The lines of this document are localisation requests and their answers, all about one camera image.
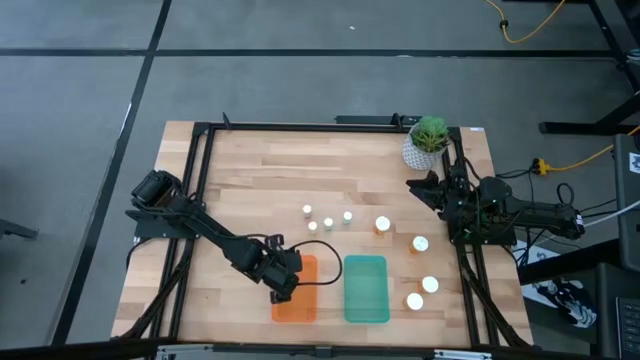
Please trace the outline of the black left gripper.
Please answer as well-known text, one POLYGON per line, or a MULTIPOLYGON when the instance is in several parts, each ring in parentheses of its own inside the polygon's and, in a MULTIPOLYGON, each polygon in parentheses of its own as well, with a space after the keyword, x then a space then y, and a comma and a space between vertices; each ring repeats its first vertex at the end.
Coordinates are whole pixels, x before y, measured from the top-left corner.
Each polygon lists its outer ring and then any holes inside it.
POLYGON ((299 283, 298 272, 302 271, 302 257, 299 250, 267 251, 261 253, 248 277, 255 283, 263 282, 272 291, 272 304, 289 302, 299 283))

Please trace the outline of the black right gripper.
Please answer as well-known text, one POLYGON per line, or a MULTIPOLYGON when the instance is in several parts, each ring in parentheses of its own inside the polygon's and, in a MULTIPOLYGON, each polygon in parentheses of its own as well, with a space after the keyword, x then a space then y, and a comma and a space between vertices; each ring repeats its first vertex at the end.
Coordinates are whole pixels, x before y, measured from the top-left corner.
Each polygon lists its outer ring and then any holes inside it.
POLYGON ((436 188, 441 192, 437 215, 441 220, 455 220, 468 212, 471 194, 470 181, 464 167, 449 167, 440 177, 430 170, 423 180, 407 180, 409 192, 424 203, 436 200, 436 188))

